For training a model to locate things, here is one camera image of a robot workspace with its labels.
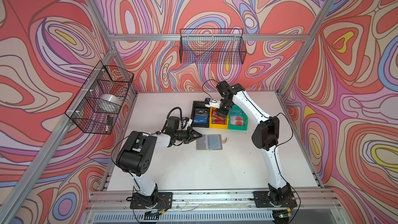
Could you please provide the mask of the red VIP card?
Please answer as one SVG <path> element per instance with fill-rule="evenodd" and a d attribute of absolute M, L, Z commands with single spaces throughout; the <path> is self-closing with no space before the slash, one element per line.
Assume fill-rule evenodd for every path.
<path fill-rule="evenodd" d="M 211 123 L 215 125 L 225 125 L 227 121 L 224 117 L 218 116 L 217 112 L 212 112 Z"/>

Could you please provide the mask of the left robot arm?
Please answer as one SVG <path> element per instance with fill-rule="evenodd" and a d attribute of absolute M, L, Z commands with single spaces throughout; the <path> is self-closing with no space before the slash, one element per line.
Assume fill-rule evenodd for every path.
<path fill-rule="evenodd" d="M 133 176 L 138 187 L 136 192 L 142 197 L 155 201 L 158 198 L 157 184 L 145 173 L 148 171 L 154 150 L 169 148 L 179 144 L 189 144 L 203 135 L 191 127 L 186 130 L 156 132 L 153 134 L 133 131 L 126 138 L 113 163 L 123 172 Z"/>

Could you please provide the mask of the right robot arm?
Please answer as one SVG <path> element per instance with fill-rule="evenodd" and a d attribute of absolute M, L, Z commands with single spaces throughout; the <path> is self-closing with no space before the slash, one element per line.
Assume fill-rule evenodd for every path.
<path fill-rule="evenodd" d="M 281 206 L 285 200 L 293 199 L 292 188 L 285 179 L 278 152 L 280 120 L 263 111 L 240 84 L 229 85 L 226 81 L 216 86 L 221 100 L 217 113 L 227 116 L 229 110 L 238 106 L 255 125 L 251 136 L 254 146 L 262 151 L 268 172 L 269 199 L 274 206 Z"/>

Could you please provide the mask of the blue VIP card in bin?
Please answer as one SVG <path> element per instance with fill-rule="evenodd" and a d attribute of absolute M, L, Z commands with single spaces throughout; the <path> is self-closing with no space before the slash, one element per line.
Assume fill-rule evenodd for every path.
<path fill-rule="evenodd" d="M 207 124 L 208 123 L 208 116 L 202 116 L 202 115 L 195 116 L 194 119 L 193 119 L 193 123 L 196 123 L 196 124 Z"/>

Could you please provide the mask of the green plastic bin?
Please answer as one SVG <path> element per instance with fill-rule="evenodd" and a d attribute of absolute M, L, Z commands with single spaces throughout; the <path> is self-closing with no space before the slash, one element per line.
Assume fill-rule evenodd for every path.
<path fill-rule="evenodd" d="M 228 122 L 228 129 L 229 130 L 238 130 L 238 131 L 246 131 L 248 128 L 248 117 L 244 113 L 244 111 L 234 105 L 229 110 L 229 122 Z"/>

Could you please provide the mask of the black plastic bin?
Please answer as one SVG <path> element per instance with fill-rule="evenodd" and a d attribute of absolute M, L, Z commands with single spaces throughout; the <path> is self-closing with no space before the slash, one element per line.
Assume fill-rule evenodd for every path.
<path fill-rule="evenodd" d="M 191 119 L 192 127 L 209 128 L 210 108 L 206 107 L 205 102 L 193 101 Z"/>

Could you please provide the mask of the yellow plastic bin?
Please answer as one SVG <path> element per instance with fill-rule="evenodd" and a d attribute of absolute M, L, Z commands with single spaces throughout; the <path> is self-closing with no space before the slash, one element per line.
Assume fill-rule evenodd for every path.
<path fill-rule="evenodd" d="M 229 116 L 224 118 L 217 114 L 216 108 L 210 108 L 210 122 L 209 127 L 212 129 L 228 129 Z"/>

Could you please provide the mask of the silver tape roll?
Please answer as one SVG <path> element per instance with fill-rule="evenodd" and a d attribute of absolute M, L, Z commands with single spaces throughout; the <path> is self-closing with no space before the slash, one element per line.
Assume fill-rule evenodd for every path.
<path fill-rule="evenodd" d="M 119 106 L 122 105 L 122 101 L 120 100 L 120 98 L 115 96 L 115 95 L 113 95 L 113 94 L 105 93 L 105 94 L 102 94 L 99 98 L 102 99 L 102 100 L 105 100 L 106 102 L 110 102 L 112 104 L 115 104 L 115 105 L 119 105 Z"/>

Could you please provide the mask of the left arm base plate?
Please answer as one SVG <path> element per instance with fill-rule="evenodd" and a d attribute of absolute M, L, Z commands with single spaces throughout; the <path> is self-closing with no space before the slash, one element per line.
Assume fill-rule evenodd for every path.
<path fill-rule="evenodd" d="M 130 201 L 130 209 L 169 209 L 172 207 L 172 200 L 172 192 L 155 192 L 152 196 L 133 193 Z"/>

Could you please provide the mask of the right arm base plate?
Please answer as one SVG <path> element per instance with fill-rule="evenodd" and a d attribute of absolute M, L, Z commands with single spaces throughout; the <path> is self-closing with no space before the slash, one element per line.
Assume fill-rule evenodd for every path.
<path fill-rule="evenodd" d="M 272 191 L 254 191 L 252 201 L 255 202 L 257 208 L 295 208 L 297 201 L 294 194 L 289 191 L 282 196 L 277 196 Z"/>

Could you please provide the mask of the aluminium front rail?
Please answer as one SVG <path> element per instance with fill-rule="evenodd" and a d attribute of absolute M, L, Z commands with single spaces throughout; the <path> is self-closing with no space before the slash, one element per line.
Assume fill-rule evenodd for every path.
<path fill-rule="evenodd" d="M 84 224 L 349 224 L 336 193 L 298 188 L 290 204 L 271 206 L 264 189 L 174 190 L 169 205 L 133 209 L 130 191 L 93 193 Z"/>

